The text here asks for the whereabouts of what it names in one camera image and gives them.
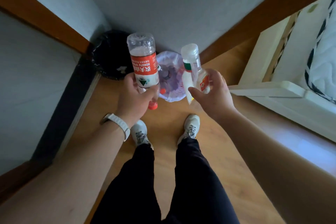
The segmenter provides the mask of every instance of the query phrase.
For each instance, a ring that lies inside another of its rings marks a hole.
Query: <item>person's left arm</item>
[[[131,128],[156,91],[139,94],[134,73],[128,74],[115,115]],[[1,205],[1,223],[84,223],[124,139],[119,125],[107,121]]]

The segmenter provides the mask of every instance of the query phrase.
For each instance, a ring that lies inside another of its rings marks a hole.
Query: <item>hand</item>
[[[152,86],[144,93],[137,90],[134,73],[124,78],[124,87],[119,94],[118,108],[115,115],[120,117],[131,128],[147,111],[148,103],[157,94],[158,86]]]
[[[194,87],[188,90],[192,97],[201,104],[203,110],[215,121],[223,116],[238,112],[233,105],[232,96],[222,75],[213,69],[206,69],[210,85],[213,86],[208,94],[204,94]]]

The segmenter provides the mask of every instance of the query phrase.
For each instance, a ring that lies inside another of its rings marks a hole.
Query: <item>watch strap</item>
[[[124,131],[125,134],[125,140],[127,140],[127,138],[129,137],[129,134],[131,133],[128,125],[126,124],[126,122],[124,122],[124,120],[122,120],[121,118],[119,118],[118,116],[111,114],[110,116],[107,117],[107,119],[113,121],[114,123],[118,124],[121,129]]]

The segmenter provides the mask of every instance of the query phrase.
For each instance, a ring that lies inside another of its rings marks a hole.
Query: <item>sneaker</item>
[[[177,141],[177,145],[182,141],[182,139],[186,137],[194,138],[196,137],[197,133],[200,130],[200,118],[199,116],[195,114],[191,114],[187,117],[187,119],[184,122],[184,133]]]
[[[146,143],[150,144],[150,147],[153,149],[153,145],[147,137],[146,124],[142,120],[138,120],[137,123],[133,125],[133,127],[131,128],[131,135],[136,146]]]

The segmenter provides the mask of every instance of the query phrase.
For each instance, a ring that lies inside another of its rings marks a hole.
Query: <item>trash bag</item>
[[[133,72],[131,56],[127,47],[129,33],[111,30],[100,35],[91,52],[92,63],[103,77],[122,80]]]
[[[182,100],[186,96],[182,83],[184,71],[182,56],[176,52],[165,51],[156,55],[156,61],[161,68],[160,88],[166,90],[164,94],[160,94],[160,98],[168,102]]]

